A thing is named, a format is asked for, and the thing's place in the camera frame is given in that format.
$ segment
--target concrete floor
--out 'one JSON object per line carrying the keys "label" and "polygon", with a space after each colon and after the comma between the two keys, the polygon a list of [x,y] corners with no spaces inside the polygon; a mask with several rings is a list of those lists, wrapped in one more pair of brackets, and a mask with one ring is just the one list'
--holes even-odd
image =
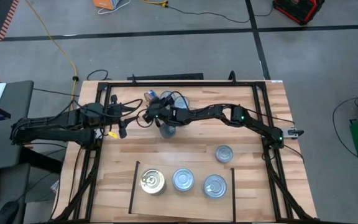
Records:
{"label": "concrete floor", "polygon": [[[271,0],[251,0],[256,14],[270,10]],[[185,29],[250,28],[215,16],[183,15],[138,0],[112,14],[97,15],[91,1],[31,0],[51,34],[98,34]],[[243,0],[171,0],[184,11],[211,11],[247,20]],[[256,18],[258,27],[296,27],[277,11]],[[309,26],[358,25],[358,1],[326,1]],[[45,35],[40,22],[21,1],[7,37]],[[306,133],[300,138],[311,192],[320,219],[358,223],[358,160],[337,140],[332,112],[340,102],[358,96],[358,30],[322,30],[260,33],[272,80],[283,80],[293,118]],[[252,33],[120,37],[59,40],[75,62],[80,80],[103,68],[113,80],[135,74],[162,75],[203,72],[206,79],[226,79],[231,70],[238,79],[264,79]],[[71,92],[73,70],[49,40],[0,42],[3,82],[33,80],[35,87]],[[51,116],[69,96],[34,92],[30,117]],[[336,114],[339,134],[355,151],[349,120],[358,117],[353,102]],[[50,151],[55,147],[37,147]],[[43,175],[32,170],[30,183]],[[43,197],[58,177],[40,184],[26,198]],[[45,221],[52,201],[27,206],[25,223]]]}

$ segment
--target yellow cable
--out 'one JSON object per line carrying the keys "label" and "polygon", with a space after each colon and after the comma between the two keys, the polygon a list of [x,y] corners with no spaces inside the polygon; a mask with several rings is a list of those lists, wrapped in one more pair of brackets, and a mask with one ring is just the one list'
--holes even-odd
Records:
{"label": "yellow cable", "polygon": [[153,1],[148,1],[148,0],[141,0],[142,2],[148,3],[148,4],[156,4],[156,5],[161,5],[162,7],[167,7],[168,6],[168,1],[162,1],[162,2],[153,2]]}
{"label": "yellow cable", "polygon": [[[73,66],[74,69],[74,76],[77,77],[77,68],[74,65],[74,62],[70,59],[70,57],[66,54],[66,52],[56,43],[56,41],[51,37],[47,26],[44,24],[43,20],[41,19],[41,17],[38,15],[37,11],[35,11],[35,9],[31,6],[31,4],[28,2],[28,0],[25,0],[25,2],[27,3],[27,5],[29,5],[29,7],[31,8],[31,10],[34,12],[34,14],[37,16],[38,20],[41,22],[42,26],[44,27],[45,31],[47,32],[47,35],[49,37],[49,39],[59,48],[59,50],[66,56],[67,60],[71,63],[71,65]],[[75,84],[76,84],[76,80],[74,80],[74,84],[73,84],[73,90],[71,91],[71,100],[74,99],[74,91],[75,91]]]}

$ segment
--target black desk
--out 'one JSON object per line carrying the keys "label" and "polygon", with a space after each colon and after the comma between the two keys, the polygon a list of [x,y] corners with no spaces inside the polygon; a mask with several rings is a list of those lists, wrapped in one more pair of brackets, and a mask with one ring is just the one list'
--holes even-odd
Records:
{"label": "black desk", "polygon": [[11,118],[0,121],[0,168],[29,163],[32,166],[59,174],[62,163],[22,146],[11,144],[11,125],[29,113],[33,81],[7,83],[0,99],[0,108]]}
{"label": "black desk", "polygon": [[[14,167],[0,170],[0,209],[6,202],[17,200],[24,194],[29,178],[30,165],[21,164]],[[19,200],[19,211],[17,212],[14,224],[23,223],[24,218],[24,199]]]}

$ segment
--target black metal frame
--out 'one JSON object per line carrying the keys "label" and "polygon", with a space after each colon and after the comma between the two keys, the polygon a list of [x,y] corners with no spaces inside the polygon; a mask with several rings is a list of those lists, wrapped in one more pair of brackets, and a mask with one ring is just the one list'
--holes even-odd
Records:
{"label": "black metal frame", "polygon": [[[167,85],[169,85],[169,86],[249,86],[252,88],[252,92],[254,94],[256,111],[259,113],[258,120],[263,121],[262,116],[260,115],[260,114],[262,114],[262,109],[260,106],[258,90],[260,90],[262,92],[266,115],[268,117],[272,116],[265,82],[263,82],[263,81],[261,81],[261,82],[239,82],[236,80],[236,75],[234,74],[234,72],[230,73],[229,79],[231,80],[231,82],[229,82],[229,81],[226,81],[226,82],[225,81],[223,81],[223,82],[200,81],[200,82],[170,82],[170,83],[167,83],[167,82],[164,82],[164,81],[161,82],[158,80],[156,80],[154,82],[142,82],[142,81],[138,82],[135,78],[131,82],[125,82],[125,83],[114,83],[114,82],[105,83],[105,82],[103,82],[103,83],[99,83],[99,85],[98,85],[95,102],[100,102],[102,91],[106,91],[106,95],[105,95],[105,99],[104,99],[104,106],[107,106],[109,103],[109,96],[111,95],[111,90],[114,87],[135,87],[135,86],[154,87],[154,86],[167,86]],[[269,123],[269,126],[272,127],[273,119],[269,118],[268,123]],[[267,165],[270,162],[269,161],[270,160],[270,156],[269,156],[270,149],[269,149],[268,145],[266,145],[266,143],[264,142],[264,138],[262,138],[262,144],[264,146],[265,161],[266,161],[266,165]],[[85,153],[79,187],[82,186],[85,182],[85,176],[86,176],[86,173],[88,170],[88,164],[90,162],[90,153],[91,153],[91,151],[86,151],[86,153]],[[287,184],[285,182],[285,176],[284,176],[284,170],[283,170],[283,166],[282,166],[280,151],[274,150],[274,154],[276,157],[276,163],[277,163],[277,169],[278,169],[280,181],[285,187],[287,187]],[[100,150],[96,151],[94,163],[95,162],[99,163],[99,160],[100,160]],[[269,181],[269,186],[270,186],[270,192],[272,194],[272,202],[273,202],[275,218],[276,218],[276,220],[280,220],[281,219],[280,206],[278,203],[278,197],[277,197],[274,180],[270,176],[268,176],[268,181]],[[92,183],[89,187],[89,196],[88,196],[88,201],[87,201],[87,205],[86,205],[85,220],[90,220],[90,217],[91,217],[91,211],[92,211],[92,206],[93,206],[93,194],[95,191],[95,187],[96,187],[96,179],[94,179],[94,181],[92,181]],[[285,208],[287,211],[287,217],[289,219],[292,219],[293,215],[292,215],[291,206],[288,203],[286,198],[284,198],[284,202],[285,202]],[[73,219],[79,218],[80,207],[81,207],[81,201],[79,201],[79,203],[76,205],[76,208],[74,210]]]}

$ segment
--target orange object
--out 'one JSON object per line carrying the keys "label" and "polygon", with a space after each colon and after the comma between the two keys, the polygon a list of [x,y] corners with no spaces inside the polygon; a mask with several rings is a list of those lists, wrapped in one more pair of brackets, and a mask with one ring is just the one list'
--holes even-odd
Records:
{"label": "orange object", "polygon": [[119,0],[93,0],[93,4],[97,7],[114,10]]}

